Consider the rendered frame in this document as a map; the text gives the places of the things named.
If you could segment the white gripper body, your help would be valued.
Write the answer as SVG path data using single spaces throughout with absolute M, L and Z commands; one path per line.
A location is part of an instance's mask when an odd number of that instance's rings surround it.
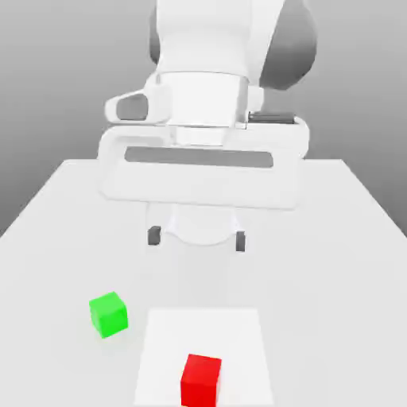
M 114 126 L 99 143 L 99 189 L 113 200 L 291 209 L 308 152 L 305 124 L 249 124 L 243 130 L 175 126 Z M 129 147 L 183 152 L 269 153 L 268 168 L 128 162 Z

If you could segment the small green cube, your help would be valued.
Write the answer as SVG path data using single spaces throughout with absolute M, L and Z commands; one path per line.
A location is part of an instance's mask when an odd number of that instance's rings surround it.
M 91 322 L 105 339 L 128 328 L 127 308 L 116 292 L 110 292 L 89 301 Z

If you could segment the small red cube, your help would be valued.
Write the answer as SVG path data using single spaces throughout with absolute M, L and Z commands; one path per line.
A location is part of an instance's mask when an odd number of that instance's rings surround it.
M 182 407 L 216 407 L 222 360 L 189 354 L 180 380 Z

